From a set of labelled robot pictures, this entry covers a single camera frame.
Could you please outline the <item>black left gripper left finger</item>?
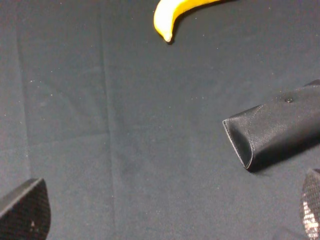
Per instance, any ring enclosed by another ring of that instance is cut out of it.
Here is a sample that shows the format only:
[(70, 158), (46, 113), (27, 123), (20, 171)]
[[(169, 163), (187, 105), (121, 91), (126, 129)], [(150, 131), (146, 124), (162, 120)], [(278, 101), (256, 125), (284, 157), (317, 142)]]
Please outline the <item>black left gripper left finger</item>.
[(43, 178), (31, 178), (0, 198), (2, 240), (45, 240), (51, 208)]

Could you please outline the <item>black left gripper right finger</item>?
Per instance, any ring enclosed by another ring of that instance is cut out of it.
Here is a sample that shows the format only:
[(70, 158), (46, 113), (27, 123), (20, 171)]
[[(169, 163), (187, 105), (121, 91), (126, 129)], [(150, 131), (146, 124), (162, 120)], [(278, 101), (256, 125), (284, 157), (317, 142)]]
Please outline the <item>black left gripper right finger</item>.
[(320, 239), (320, 170), (310, 168), (305, 176), (299, 216), (309, 240)]

